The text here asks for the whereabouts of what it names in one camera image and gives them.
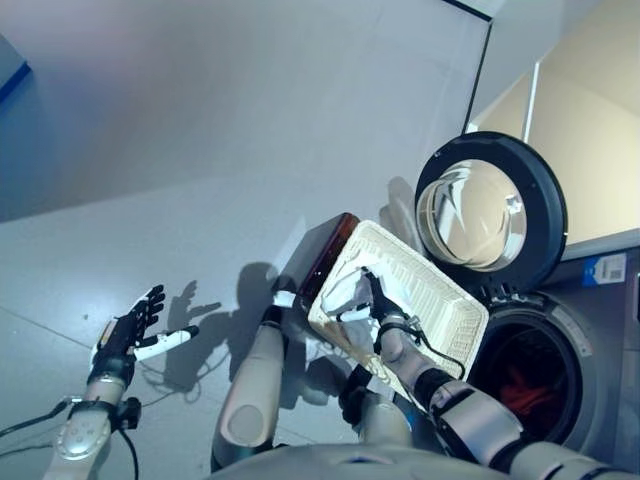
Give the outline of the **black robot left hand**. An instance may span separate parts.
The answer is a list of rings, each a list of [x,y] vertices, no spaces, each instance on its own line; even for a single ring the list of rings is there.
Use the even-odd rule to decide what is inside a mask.
[[[110,320],[92,349],[89,372],[101,375],[108,369],[109,362],[135,364],[194,339],[199,334],[197,326],[165,330],[146,337],[146,330],[159,320],[164,300],[164,286],[156,285],[142,295],[126,314]]]

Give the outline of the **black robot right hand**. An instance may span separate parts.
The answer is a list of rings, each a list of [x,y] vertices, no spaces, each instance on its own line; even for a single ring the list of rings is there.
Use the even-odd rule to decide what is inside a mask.
[[[341,323],[373,320],[382,325],[389,317],[410,318],[398,282],[374,267],[359,267],[338,280],[325,297],[325,306]]]

